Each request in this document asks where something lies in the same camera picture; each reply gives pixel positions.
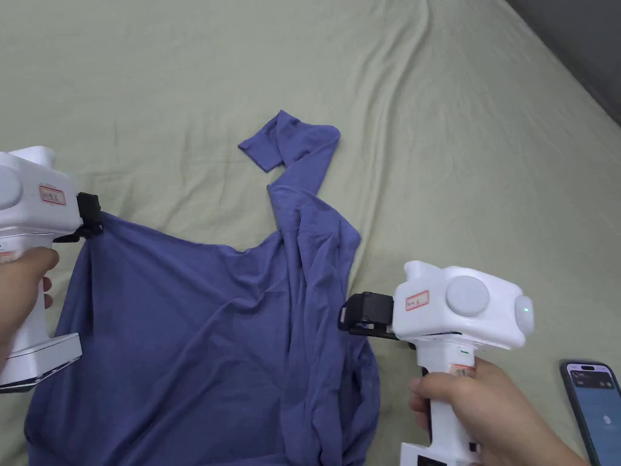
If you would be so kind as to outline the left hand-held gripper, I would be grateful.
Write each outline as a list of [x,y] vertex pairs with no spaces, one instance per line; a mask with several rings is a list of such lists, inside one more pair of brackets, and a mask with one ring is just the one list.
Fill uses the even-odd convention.
[[[77,243],[103,231],[96,195],[78,192],[55,170],[55,153],[34,146],[1,154],[1,260],[31,248]],[[44,290],[16,333],[1,372],[1,393],[25,393],[82,356],[77,333],[51,337],[46,328]]]

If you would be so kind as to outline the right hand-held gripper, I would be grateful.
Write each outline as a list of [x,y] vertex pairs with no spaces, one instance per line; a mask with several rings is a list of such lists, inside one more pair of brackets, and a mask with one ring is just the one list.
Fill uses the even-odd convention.
[[477,351],[520,348],[534,330],[532,300],[516,284],[418,260],[407,262],[404,273],[393,295],[352,295],[341,308],[338,328],[410,343],[425,373],[458,377],[474,376]]

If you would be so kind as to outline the person's left hand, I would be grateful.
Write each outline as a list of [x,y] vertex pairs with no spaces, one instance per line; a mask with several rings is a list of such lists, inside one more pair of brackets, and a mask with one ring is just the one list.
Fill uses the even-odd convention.
[[32,312],[39,286],[47,292],[52,282],[45,275],[59,262],[58,253],[37,247],[15,261],[1,264],[1,365],[11,353],[15,335]]

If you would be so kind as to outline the person's right hand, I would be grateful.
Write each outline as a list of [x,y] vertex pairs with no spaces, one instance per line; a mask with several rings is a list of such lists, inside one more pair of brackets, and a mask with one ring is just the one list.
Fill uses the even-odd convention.
[[429,373],[411,380],[410,408],[428,429],[425,400],[446,402],[480,443],[483,465],[588,465],[498,366],[476,358],[473,378]]

